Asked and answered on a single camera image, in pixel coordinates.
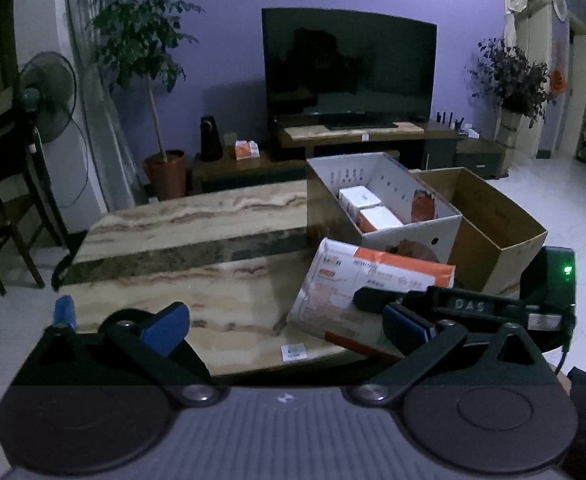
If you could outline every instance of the metal screw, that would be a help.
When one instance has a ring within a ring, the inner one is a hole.
[[[386,386],[382,386],[381,384],[363,384],[355,388],[353,393],[360,400],[379,402],[388,397],[389,391]]]
[[[215,396],[215,389],[206,384],[190,384],[184,386],[182,395],[193,402],[206,402]]]

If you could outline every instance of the white floor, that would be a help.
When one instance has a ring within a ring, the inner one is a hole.
[[[494,185],[527,209],[548,231],[547,243],[577,253],[578,325],[564,370],[586,371],[586,166],[567,159],[516,161],[509,178]],[[45,282],[64,255],[59,248],[33,250]],[[7,295],[0,296],[0,397],[51,321],[57,294],[39,290],[12,245],[0,253]],[[548,359],[556,362],[557,352]],[[0,476],[7,462],[0,448]]]

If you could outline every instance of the brown cardboard box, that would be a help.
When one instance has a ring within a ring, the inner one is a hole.
[[[459,285],[499,294],[517,285],[548,232],[531,215],[465,168],[415,173],[464,216],[448,263]]]
[[[385,153],[320,156],[307,161],[308,234],[419,260],[446,263],[461,213]],[[338,195],[366,186],[404,225],[363,233]]]

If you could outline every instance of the cardboard box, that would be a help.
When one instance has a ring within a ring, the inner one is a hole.
[[[329,237],[368,249],[446,263],[461,213],[385,153],[310,158],[307,225],[315,246]],[[344,187],[366,186],[404,224],[363,233],[338,199]]]
[[[403,224],[397,216],[391,213],[386,206],[363,209],[359,212],[358,227],[363,233],[372,233],[382,229],[394,229],[401,227]]]
[[[365,186],[345,187],[340,189],[340,203],[351,218],[357,220],[362,209],[379,206],[382,201]]]
[[[460,286],[499,294],[519,283],[548,232],[531,215],[465,168],[420,171],[464,215],[448,263]]]
[[[324,238],[288,321],[301,330],[364,355],[401,357],[384,336],[382,316],[362,312],[353,295],[363,286],[408,292],[452,286],[455,268]]]

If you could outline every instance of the flower pot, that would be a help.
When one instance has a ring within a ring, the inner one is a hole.
[[[515,145],[518,142],[518,128],[521,123],[522,114],[516,114],[502,108],[502,121],[500,122],[500,129],[497,132],[495,143],[504,148],[504,158],[502,159],[502,166],[500,167],[500,175],[508,174],[515,155]]]
[[[144,173],[153,184],[157,200],[172,200],[186,196],[186,157],[181,150],[167,150],[167,162],[161,153],[145,158]]]

